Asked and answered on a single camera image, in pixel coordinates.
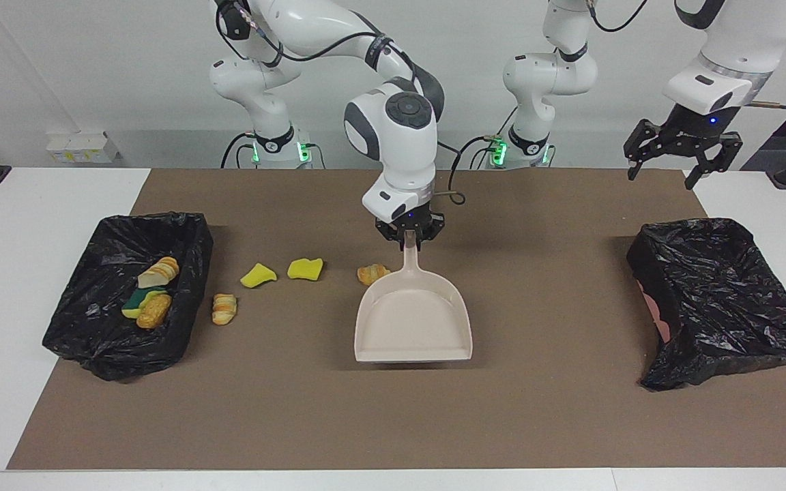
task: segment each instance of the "white table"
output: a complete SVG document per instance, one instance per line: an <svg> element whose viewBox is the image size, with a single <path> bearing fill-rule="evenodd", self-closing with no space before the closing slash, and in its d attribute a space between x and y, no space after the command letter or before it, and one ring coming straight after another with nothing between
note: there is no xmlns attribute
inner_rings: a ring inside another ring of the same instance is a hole
<svg viewBox="0 0 786 491"><path fill-rule="evenodd" d="M4 472L57 358L41 347L63 287L101 218L128 214L148 170L15 168L0 185L0 489L684 491L786 489L775 469L522 469L304 472ZM786 192L757 173L696 189L734 218L786 287Z"/></svg>

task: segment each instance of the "white wall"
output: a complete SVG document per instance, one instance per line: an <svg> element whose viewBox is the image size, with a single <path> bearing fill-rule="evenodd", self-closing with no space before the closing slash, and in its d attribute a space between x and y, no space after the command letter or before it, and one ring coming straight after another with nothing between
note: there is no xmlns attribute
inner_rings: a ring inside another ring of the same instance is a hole
<svg viewBox="0 0 786 491"><path fill-rule="evenodd" d="M616 25L638 3L602 2L599 16ZM501 81L508 57L550 50L540 33L547 4L538 0L340 4L368 16L439 77L448 100L439 129L447 143L495 131L514 106ZM209 167L219 163L232 134L250 127L243 110L209 85L210 64L228 50L216 37L206 0L0 0L0 22L1 162L53 165L44 152L46 133L74 121L84 131L106 130L125 165ZM28 66L5 49L10 38ZM671 102L662 87L703 40L677 20L671 0L648 2L618 34L594 30L590 49L600 78L587 95L555 98L555 163L625 166L624 140L642 117L665 120ZM347 100L378 82L361 60L320 59L277 92L294 120L324 146L328 164L357 166L366 161L347 146L341 115ZM40 83L50 91L46 96L39 94ZM67 115L53 108L51 95ZM761 99L786 102L786 58ZM785 118L783 111L744 109L731 127L746 141L738 164ZM440 153L440 164L446 158ZM667 158L659 164L692 162Z"/></svg>

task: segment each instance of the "dustpan handle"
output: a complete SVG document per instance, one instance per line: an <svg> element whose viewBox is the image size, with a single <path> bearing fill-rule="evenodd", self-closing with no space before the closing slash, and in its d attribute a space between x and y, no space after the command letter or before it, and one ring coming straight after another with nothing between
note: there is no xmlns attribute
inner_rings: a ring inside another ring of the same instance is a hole
<svg viewBox="0 0 786 491"><path fill-rule="evenodd" d="M402 270L415 271L420 269L418 267L418 236L414 230L405 231L405 247L403 248Z"/></svg>

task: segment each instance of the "green led light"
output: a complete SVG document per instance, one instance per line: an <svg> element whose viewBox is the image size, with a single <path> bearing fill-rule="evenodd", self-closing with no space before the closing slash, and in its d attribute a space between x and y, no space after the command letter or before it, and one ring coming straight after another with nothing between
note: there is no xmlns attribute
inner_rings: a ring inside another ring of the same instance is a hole
<svg viewBox="0 0 786 491"><path fill-rule="evenodd" d="M304 145L302 143L297 143L297 145L299 145L299 148L302 150L302 155L300 156L300 158L302 159L302 162L304 163L304 162L310 161L311 160L311 150L308 149L308 145Z"/></svg>
<svg viewBox="0 0 786 491"><path fill-rule="evenodd" d="M502 139L495 139L490 144L490 149L493 152L490 156L490 165L495 168L502 168L505 166L505 154L508 152L508 143Z"/></svg>
<svg viewBox="0 0 786 491"><path fill-rule="evenodd" d="M548 145L545 147L545 155L542 156L542 167L550 167L551 162L554 162L554 155L556 155L556 147Z"/></svg>

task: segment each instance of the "brown paper surface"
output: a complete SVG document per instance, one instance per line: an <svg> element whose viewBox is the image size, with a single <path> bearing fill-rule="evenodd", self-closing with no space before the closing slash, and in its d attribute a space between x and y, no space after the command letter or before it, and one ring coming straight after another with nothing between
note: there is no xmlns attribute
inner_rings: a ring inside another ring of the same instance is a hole
<svg viewBox="0 0 786 491"><path fill-rule="evenodd" d="M154 170L134 214L203 212L216 242L190 348L131 383L59 361L9 468L786 466L786 367L637 385L657 332L624 256L642 224L704 217L680 172L456 177L468 204L437 199L420 260L461 290L474 359L395 368L353 360L356 268L402 264L360 204L375 177ZM318 283L287 279L303 257ZM256 262L280 280L240 286ZM229 326L214 293L238 297Z"/></svg>

